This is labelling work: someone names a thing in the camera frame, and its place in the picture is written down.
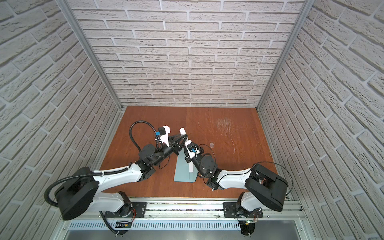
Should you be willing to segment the white glue stick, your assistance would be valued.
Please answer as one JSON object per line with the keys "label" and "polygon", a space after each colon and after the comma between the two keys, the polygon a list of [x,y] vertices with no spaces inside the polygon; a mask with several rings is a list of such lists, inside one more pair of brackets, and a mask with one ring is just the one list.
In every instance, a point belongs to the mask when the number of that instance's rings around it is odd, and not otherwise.
{"label": "white glue stick", "polygon": [[183,141],[186,142],[188,140],[188,135],[186,133],[186,130],[184,128],[180,128],[179,131],[180,131],[180,135],[183,137]]}

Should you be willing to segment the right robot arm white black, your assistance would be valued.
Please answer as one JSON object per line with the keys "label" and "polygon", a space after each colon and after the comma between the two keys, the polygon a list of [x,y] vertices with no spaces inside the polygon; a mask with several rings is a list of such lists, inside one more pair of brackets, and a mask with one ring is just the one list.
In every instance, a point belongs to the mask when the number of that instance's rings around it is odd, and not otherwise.
{"label": "right robot arm white black", "polygon": [[209,154],[198,154],[193,158],[186,156],[185,160],[197,168],[205,184],[214,191],[232,188],[247,190],[241,193],[236,205],[241,215],[262,207],[276,212],[283,210],[288,182],[261,164],[254,164],[245,170],[227,171],[219,169]]}

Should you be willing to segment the pink white letter card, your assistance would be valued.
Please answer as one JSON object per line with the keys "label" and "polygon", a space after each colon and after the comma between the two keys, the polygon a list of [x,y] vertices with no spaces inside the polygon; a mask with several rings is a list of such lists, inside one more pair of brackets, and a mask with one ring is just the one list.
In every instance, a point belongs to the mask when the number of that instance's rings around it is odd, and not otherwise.
{"label": "pink white letter card", "polygon": [[189,173],[194,172],[194,164],[192,162],[189,163]]}

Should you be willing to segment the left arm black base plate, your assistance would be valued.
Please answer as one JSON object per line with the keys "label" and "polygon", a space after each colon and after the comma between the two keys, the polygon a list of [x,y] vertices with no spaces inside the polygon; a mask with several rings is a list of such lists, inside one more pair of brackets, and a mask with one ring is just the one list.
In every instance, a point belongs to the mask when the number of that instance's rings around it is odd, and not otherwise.
{"label": "left arm black base plate", "polygon": [[147,203],[146,202],[132,202],[131,206],[124,207],[123,213],[121,210],[118,210],[116,213],[111,213],[106,211],[104,213],[107,218],[133,218],[134,212],[136,213],[136,218],[143,218],[146,212]]}

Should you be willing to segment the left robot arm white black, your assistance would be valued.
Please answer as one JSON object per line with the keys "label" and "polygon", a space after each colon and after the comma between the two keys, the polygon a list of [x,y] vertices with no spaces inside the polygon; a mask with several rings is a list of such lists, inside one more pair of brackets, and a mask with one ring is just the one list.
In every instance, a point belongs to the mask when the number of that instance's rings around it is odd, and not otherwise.
{"label": "left robot arm white black", "polygon": [[130,201],[123,192],[108,194],[105,191],[127,183],[148,179],[155,167],[171,154],[178,154],[187,140],[187,135],[169,138],[169,143],[157,149],[146,145],[139,152],[139,160],[127,167],[91,171],[79,169],[73,176],[59,180],[61,186],[55,192],[58,208],[63,220],[72,220],[85,212],[111,212],[126,216],[130,212]]}

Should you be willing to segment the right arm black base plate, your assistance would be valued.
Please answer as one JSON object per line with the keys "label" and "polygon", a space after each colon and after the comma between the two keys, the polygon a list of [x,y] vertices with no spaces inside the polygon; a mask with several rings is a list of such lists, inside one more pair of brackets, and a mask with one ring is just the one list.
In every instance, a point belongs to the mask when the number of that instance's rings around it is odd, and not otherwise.
{"label": "right arm black base plate", "polygon": [[241,207],[240,203],[235,202],[224,202],[223,211],[225,218],[252,218],[259,219],[263,218],[262,208],[256,208],[252,212]]}

